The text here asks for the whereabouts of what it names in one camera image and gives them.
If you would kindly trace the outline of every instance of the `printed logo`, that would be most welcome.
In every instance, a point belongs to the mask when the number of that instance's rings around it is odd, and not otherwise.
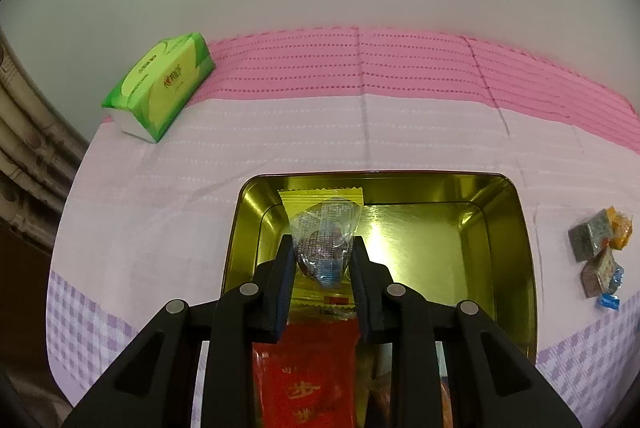
[[[178,79],[182,75],[182,68],[180,65],[176,66],[174,71],[171,74],[167,75],[164,78],[165,87],[169,88],[176,79]]]

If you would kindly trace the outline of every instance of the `pink tablecloth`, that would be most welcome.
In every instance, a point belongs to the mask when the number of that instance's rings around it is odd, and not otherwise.
[[[608,417],[640,370],[640,235],[618,254],[615,312],[584,298],[566,231],[609,205],[640,214],[640,121],[623,97],[524,52],[430,32],[296,30],[210,51],[217,69],[159,144],[105,122],[74,182],[47,302],[50,366],[73,403],[165,302],[218,297],[248,178],[437,169],[515,183],[538,368],[585,428]]]

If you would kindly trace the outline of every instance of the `orange candy wrapper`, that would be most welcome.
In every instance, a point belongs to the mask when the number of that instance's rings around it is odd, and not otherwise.
[[[291,324],[254,344],[264,428],[353,428],[356,319]]]
[[[613,229],[613,238],[609,241],[609,246],[619,251],[629,243],[629,237],[633,232],[631,217],[619,213],[615,207],[607,208],[607,217]]]

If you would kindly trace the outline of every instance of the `small wrapped candy cube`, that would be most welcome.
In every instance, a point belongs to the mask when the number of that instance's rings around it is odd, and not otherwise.
[[[612,296],[610,294],[603,294],[600,297],[600,305],[606,307],[607,309],[613,309],[617,311],[620,309],[620,298],[617,296]]]
[[[613,259],[613,254],[608,247],[596,258],[591,258],[580,273],[582,287],[587,297],[595,298],[606,293],[615,271],[616,261]]]
[[[596,256],[609,245],[611,238],[613,238],[613,229],[606,209],[569,230],[569,241],[578,262],[584,262]]]

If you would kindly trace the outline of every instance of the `pink stripe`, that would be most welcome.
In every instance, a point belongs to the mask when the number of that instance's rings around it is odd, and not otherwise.
[[[640,153],[640,120],[621,95],[521,50],[392,29],[299,29],[209,45],[216,69],[189,104],[360,95],[482,102],[575,125]]]

